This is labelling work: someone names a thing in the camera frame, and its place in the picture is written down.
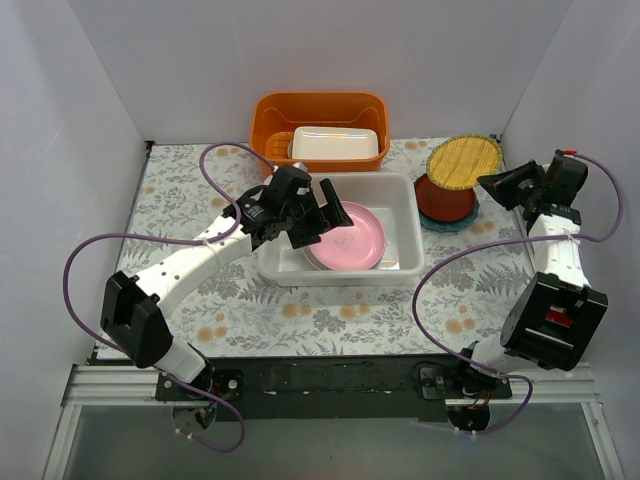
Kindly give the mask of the pink plate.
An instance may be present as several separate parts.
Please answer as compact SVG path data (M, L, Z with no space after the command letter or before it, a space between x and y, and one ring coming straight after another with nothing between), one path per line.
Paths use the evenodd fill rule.
M321 235L309 246L328 270L360 271L375 268L386 250L386 234L377 216L366 207L344 201L342 206L354 225L339 227Z

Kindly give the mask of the woven bamboo yellow plate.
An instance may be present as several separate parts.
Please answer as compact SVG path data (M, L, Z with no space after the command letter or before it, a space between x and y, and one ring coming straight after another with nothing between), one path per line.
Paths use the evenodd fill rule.
M474 188L481 176L495 174L503 162L496 140L481 135L452 137L438 146L426 163L429 180L445 190Z

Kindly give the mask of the red-brown plate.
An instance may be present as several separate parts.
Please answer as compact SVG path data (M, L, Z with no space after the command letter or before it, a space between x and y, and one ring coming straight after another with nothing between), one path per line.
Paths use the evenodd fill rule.
M419 211L431 220L452 223L470 215L476 204L472 189L447 190L435 185L427 174L414 182Z

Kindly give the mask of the teal beaded plate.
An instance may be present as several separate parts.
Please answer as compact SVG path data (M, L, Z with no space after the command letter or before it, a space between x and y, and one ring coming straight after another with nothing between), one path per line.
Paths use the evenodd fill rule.
M423 212L419 212L420 223L426 230L436 233L456 233L469 228L476 220L479 214L480 204L475 201L472 211L461 220L453 222L444 222L434 220Z

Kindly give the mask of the cream yellow plate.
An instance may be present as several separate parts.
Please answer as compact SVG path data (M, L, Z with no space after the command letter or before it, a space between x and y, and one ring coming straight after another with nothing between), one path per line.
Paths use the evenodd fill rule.
M312 253L309 247L304 247L302 249L302 253L308 263L315 268L316 270L327 271L328 267L326 267L322 262L320 262Z

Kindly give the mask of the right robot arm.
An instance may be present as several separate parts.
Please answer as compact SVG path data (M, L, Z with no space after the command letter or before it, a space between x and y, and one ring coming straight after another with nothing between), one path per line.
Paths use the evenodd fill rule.
M460 395L491 392L499 374L528 364L570 371L581 359L608 308L607 296L591 288L581 266L582 219L572 203L587 177L587 165L562 150L547 166L530 161L479 177L505 209L522 208L536 272L501 333L462 350L465 358L452 373Z

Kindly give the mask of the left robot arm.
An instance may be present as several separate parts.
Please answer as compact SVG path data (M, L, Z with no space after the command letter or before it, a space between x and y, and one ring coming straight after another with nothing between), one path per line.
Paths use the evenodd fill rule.
M263 244L287 234L295 249L353 222L328 179L319 204L312 178L296 166L277 169L268 184L246 191L194 241L132 276L122 271L106 283L101 328L138 368L154 367L178 379L193 400L213 386L214 368L167 320L209 277Z

